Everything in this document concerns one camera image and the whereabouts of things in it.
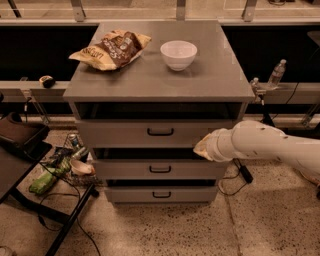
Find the black cable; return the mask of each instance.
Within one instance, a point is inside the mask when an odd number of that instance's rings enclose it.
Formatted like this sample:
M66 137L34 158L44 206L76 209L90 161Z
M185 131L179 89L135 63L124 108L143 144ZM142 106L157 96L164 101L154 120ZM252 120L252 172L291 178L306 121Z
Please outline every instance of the black cable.
M101 253L100 253L100 250L96 244L96 242L93 240L93 238L88 234L88 232L86 232L83 227L80 225L80 221L79 219L77 218L77 223L78 223L78 226L80 227L80 229L82 230L82 232L91 240L91 242L93 243L94 247L96 248L96 251L98 253L99 256L101 256Z
M290 97L288 98L288 100L286 101L286 103L284 103L284 105L287 105L287 104L289 103L289 101L292 99L292 97L295 95L295 93L296 93L296 91L297 91L297 88L298 88L298 86L299 86L299 84L300 84L300 81L299 81L299 80L301 79L302 75L304 74L304 72L305 72L305 70L306 70L307 64L313 59L313 57L317 54L317 52L318 52L319 50L320 50L320 47L318 47L318 48L310 55L310 57L308 58L307 62L305 63L305 65L304 65L304 67L303 67L302 73L299 75L298 82L297 82L296 86L294 87L294 90L293 90L292 94L290 95ZM276 114L276 115L272 118L272 120L275 119L278 115L279 115L279 113Z
M43 204L43 201L46 200L48 197L50 196L75 196L75 197L78 197L79 199L79 195L75 195L75 194L66 194L66 193L51 193L51 194L47 194L45 197L42 198L42 200L40 201L39 205L42 205ZM50 230L50 231L60 231L62 229L61 228L58 228L58 229L53 229L53 228L50 228L47 226L47 224L45 223L43 217L40 215L40 212L38 211L38 220L39 222L41 223L42 226L44 226L46 229Z
M240 164L240 167L239 167L238 164L235 162L235 159L233 159L233 163L234 163L234 165L238 168L238 171L239 171L238 174L237 174L236 176L234 176L234 177L226 177L226 178L223 178L223 179L234 179L234 178L236 178L236 177L239 176L239 174L240 174L240 172L241 172L241 167L243 167L243 165L241 165L239 159L237 159L237 160L238 160L238 163ZM244 186L247 185L247 184L248 184L248 182L245 182L239 189L237 189L237 190L236 190L235 192L233 192L233 193L226 193L226 192L222 191L222 189L221 189L221 187L220 187L220 183L218 184L218 189L219 189L220 193L223 194L223 195L225 195L225 196L234 196L234 195L237 194L242 188L244 188Z
M231 193L231 194L227 194L225 192L222 191L222 189L220 188L220 185L218 185L219 191L221 194L225 195L225 196L234 196L235 194L237 194L245 185L247 185L248 183L244 183L237 191Z

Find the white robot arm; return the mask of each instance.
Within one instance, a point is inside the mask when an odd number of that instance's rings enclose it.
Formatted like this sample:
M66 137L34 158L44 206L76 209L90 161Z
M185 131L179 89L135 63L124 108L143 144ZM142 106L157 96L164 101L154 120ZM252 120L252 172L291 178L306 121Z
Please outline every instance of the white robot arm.
M194 152L216 162L233 158L279 160L320 184L320 140L289 136L257 121L215 130L195 146Z

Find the terrazzo floor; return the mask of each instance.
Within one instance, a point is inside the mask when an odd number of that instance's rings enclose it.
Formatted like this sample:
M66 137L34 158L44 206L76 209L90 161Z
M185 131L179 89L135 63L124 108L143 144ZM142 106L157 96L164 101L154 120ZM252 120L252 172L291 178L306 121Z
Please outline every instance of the terrazzo floor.
M70 131L51 130L47 141L63 146ZM234 196L218 193L210 204L116 204L109 203L104 188L90 197L79 216L81 226L92 236L104 256L228 255L228 256L316 256L320 255L320 201L316 187L290 166L274 161L242 161L254 180ZM226 177L237 172L230 164ZM19 185L28 192L38 177L37 166ZM225 179L227 193L244 180ZM50 193L74 193L59 181ZM71 213L76 199L52 196L45 205ZM18 256L45 255L57 232L43 227L37 214L23 209L9 197L0 205L0 245ZM45 219L50 228L59 228ZM56 255L98 255L93 243L75 223Z

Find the plastic bottle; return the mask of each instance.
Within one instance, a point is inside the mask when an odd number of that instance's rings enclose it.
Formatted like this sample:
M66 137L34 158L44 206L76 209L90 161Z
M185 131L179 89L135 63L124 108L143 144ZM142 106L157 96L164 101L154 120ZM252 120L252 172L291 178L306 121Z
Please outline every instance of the plastic bottle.
M257 89L259 87L259 78L258 77L253 78L250 81L250 84L251 84L251 88L252 88L253 92L256 93Z
M287 63L287 61L282 59L280 61L280 63L278 63L274 67L272 74L271 74L269 81L268 81L268 89L269 90L274 90L278 87L278 84L279 84L284 72L286 71L286 63Z

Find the snack bag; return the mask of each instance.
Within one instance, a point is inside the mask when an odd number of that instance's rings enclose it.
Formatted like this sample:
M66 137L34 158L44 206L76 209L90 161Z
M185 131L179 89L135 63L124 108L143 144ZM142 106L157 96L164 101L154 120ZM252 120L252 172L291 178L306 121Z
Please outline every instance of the snack bag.
M100 43L71 54L69 59L84 62L102 71L115 70L139 57L150 41L151 37L146 35L113 30Z

